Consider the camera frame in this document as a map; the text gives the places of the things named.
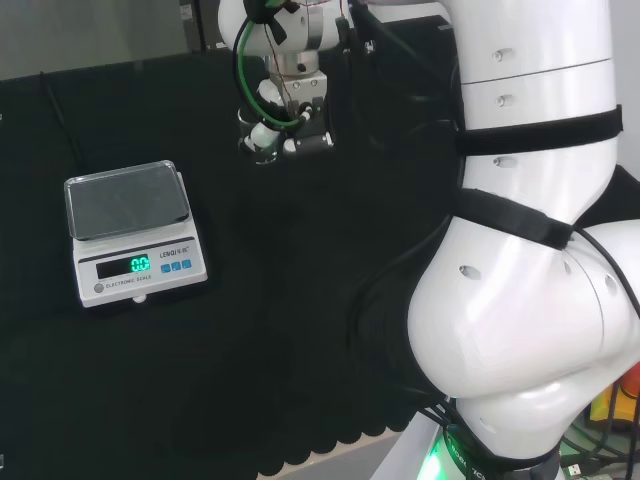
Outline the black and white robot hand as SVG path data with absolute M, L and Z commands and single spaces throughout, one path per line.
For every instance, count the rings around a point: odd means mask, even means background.
M 246 104 L 238 110 L 239 148 L 265 165 L 330 151 L 331 133 L 327 77 L 321 72 L 299 78 L 275 75 L 251 93 L 242 89 Z

